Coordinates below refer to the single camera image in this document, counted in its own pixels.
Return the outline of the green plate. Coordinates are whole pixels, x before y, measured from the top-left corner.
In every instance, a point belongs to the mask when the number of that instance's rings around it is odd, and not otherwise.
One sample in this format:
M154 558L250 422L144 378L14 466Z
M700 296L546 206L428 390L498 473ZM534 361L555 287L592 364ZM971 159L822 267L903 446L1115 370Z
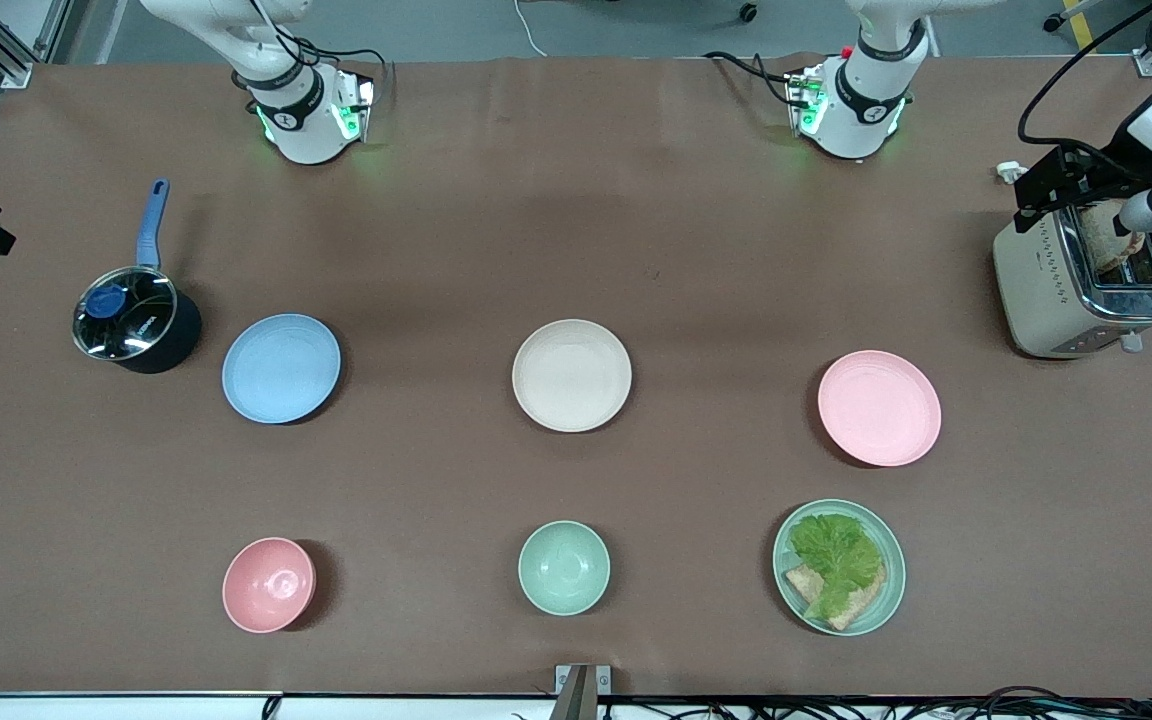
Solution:
M806 602L803 600L803 597L794 588L790 588L787 579L785 579L785 573L791 568L796 568L801 562L799 556L796 555L790 541L788 541L791 528L799 523L801 520L808 518L808 516L827 514L846 515L849 518L859 520L864 532L873 539L879 551L881 551L884 564L887 566L888 573L886 583L884 583L882 591L876 598L876 602L846 632L832 632L823 621L809 619L806 616ZM780 529L776 530L776 536L774 536L771 551L771 568L778 592L780 592L782 601L791 611L791 614L809 626L810 629L817 630L817 632L838 635L838 637L856 637L856 635L874 632L876 629L881 628L881 626L886 624L896 614L905 592L905 558L896 535L890 530L890 525L879 518L874 511L869 510L867 507L841 500L841 498L823 498L823 500L808 502L791 510L786 516L786 520L782 521Z

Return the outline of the pink plate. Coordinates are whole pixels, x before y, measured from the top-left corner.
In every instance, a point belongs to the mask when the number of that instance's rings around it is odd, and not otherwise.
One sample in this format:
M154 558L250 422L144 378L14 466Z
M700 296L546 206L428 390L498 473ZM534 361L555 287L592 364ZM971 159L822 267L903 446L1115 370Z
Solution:
M833 361L818 384L817 410L841 450L876 468L914 464L932 450L942 427L940 396L929 377L881 350Z

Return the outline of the toast slice in toaster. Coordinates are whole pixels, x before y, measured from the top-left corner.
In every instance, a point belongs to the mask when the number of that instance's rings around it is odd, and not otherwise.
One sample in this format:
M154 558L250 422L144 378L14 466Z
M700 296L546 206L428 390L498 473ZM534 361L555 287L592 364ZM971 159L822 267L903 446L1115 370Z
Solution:
M1126 232L1119 220L1126 200L1097 202L1087 209L1079 209L1079 229L1087 260L1097 273L1106 273L1120 266L1135 252L1140 251L1146 236L1140 232Z

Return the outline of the blue plate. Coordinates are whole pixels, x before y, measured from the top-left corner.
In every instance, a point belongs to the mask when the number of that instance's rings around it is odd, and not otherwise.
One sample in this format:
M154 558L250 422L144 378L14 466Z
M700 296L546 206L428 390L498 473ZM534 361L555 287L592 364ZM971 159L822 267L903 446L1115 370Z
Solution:
M316 414L333 395L343 353L314 316L266 316L244 329L221 365L221 391L234 411L282 425Z

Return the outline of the beige chrome toaster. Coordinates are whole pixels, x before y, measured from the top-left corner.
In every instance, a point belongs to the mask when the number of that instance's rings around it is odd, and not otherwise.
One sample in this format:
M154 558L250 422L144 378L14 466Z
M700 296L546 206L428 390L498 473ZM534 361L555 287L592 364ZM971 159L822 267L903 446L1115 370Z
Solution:
M1030 357L1078 359L1115 344L1138 353L1152 328L1152 233L1123 264L1097 273L1078 211L1061 210L1023 234L1006 223L993 242L1011 342Z

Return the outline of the glass lid with blue knob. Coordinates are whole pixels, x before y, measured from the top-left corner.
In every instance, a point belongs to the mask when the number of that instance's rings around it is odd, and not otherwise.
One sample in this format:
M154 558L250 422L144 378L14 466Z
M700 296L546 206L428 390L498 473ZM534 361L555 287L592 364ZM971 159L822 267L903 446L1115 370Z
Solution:
M179 293L152 266L113 270L96 279L74 306L70 338L97 361L131 361L154 348L172 328Z

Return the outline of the pink bowl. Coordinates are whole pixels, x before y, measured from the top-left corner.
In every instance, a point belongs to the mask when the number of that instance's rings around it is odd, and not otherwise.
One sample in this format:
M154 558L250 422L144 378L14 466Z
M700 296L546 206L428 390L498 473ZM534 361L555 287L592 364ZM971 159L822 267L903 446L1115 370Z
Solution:
M305 614L316 579L314 560L301 543L282 537L256 539L225 570L221 605L243 632L282 632Z

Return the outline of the green lettuce leaf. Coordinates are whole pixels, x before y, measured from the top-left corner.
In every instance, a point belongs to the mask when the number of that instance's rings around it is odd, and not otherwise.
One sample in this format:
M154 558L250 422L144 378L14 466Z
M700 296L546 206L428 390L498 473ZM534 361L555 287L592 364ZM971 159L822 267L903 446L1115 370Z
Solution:
M801 520L788 541L801 559L795 570L809 571L818 579L814 594L799 591L806 601L806 616L826 621L841 632L850 623L854 602L884 579L881 551L859 520L838 514Z

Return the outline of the green bowl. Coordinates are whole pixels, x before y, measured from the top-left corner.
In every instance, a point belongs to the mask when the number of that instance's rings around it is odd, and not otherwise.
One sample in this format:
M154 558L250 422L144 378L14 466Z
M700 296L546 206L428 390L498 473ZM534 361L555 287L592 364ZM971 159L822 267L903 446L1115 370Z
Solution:
M535 609L571 617L602 600L611 584L611 552L593 528L573 520L550 521L524 541L517 575Z

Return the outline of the beige plate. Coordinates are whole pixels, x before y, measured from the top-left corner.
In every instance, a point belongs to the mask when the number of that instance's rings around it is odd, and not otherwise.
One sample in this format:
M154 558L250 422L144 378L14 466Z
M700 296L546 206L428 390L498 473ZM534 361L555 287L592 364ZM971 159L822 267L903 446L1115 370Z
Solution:
M511 364L522 411L544 429L584 433L616 418L630 396L626 344L598 323L562 319L535 329Z

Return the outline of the brown bread slice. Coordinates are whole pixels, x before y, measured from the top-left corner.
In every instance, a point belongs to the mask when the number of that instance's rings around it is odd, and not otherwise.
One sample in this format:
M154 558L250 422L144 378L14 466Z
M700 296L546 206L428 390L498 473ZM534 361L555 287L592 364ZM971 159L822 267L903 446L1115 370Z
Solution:
M846 632L876 602L887 577L887 566L879 564L872 583L841 596L827 592L826 579L808 564L797 564L783 575L788 585L806 602L806 616L823 621L832 632Z

